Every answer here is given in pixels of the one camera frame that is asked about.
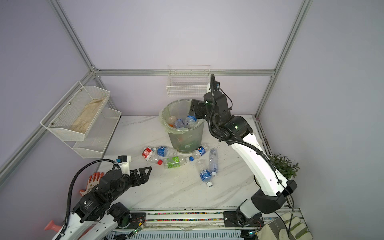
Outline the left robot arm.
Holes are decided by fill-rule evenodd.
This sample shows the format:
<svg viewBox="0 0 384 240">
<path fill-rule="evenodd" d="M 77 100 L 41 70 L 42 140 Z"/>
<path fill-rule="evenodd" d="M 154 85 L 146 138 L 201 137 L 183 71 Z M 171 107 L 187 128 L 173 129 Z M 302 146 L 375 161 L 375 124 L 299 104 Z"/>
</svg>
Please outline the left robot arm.
<svg viewBox="0 0 384 240">
<path fill-rule="evenodd" d="M 74 184 L 82 171 L 102 160 L 95 160 L 82 167 L 70 184 L 64 224 L 55 235 L 56 240 L 102 240 L 116 228 L 133 228 L 122 236 L 130 239 L 144 228 L 145 216 L 135 217 L 130 210 L 116 200 L 131 187 L 148 182 L 152 167 L 130 170 L 128 157 L 106 160 L 113 165 L 100 182 L 71 206 Z"/>
</svg>

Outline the orange label bottle yellow cap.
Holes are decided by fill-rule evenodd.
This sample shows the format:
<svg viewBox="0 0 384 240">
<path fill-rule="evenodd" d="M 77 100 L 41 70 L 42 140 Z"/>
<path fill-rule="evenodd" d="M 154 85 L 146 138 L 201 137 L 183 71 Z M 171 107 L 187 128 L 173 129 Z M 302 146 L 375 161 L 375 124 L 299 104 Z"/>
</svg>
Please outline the orange label bottle yellow cap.
<svg viewBox="0 0 384 240">
<path fill-rule="evenodd" d="M 176 122 L 176 120 L 177 120 L 177 118 L 175 116 L 170 116 L 167 119 L 167 124 L 173 128 L 174 127 L 174 123 Z"/>
</svg>

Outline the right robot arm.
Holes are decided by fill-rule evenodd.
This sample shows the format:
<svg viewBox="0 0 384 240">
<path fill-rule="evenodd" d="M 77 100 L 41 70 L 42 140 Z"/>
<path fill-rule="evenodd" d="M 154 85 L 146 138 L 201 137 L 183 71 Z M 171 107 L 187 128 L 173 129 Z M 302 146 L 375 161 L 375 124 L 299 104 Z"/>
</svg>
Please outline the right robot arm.
<svg viewBox="0 0 384 240">
<path fill-rule="evenodd" d="M 254 216 L 270 214 L 279 210 L 285 202 L 292 201 L 297 188 L 294 180 L 288 180 L 271 159 L 258 146 L 254 131 L 241 116 L 231 114 L 228 96 L 210 76 L 209 91 L 202 101 L 192 100 L 190 113 L 208 123 L 210 134 L 220 142 L 227 143 L 245 161 L 259 184 L 259 190 L 236 210 L 236 224 L 249 225 Z"/>
</svg>

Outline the Pocari Sweat bottle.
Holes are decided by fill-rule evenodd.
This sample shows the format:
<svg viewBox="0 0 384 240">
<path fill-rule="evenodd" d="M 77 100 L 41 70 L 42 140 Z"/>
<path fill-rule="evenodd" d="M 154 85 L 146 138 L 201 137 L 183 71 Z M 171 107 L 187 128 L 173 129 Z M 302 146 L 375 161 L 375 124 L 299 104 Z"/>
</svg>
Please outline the Pocari Sweat bottle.
<svg viewBox="0 0 384 240">
<path fill-rule="evenodd" d="M 195 116 L 188 115 L 184 122 L 184 127 L 187 129 L 193 129 L 196 124 L 197 118 Z"/>
</svg>

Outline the clear bottle rainbow label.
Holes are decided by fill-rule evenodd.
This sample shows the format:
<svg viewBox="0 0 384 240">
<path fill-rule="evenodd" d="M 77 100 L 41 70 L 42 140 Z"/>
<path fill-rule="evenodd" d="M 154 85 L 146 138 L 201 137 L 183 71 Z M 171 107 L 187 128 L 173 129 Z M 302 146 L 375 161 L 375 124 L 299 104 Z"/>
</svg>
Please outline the clear bottle rainbow label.
<svg viewBox="0 0 384 240">
<path fill-rule="evenodd" d="M 173 123 L 173 127 L 175 129 L 181 129 L 181 128 L 184 128 L 184 121 L 182 119 L 177 119 L 174 123 Z"/>
</svg>

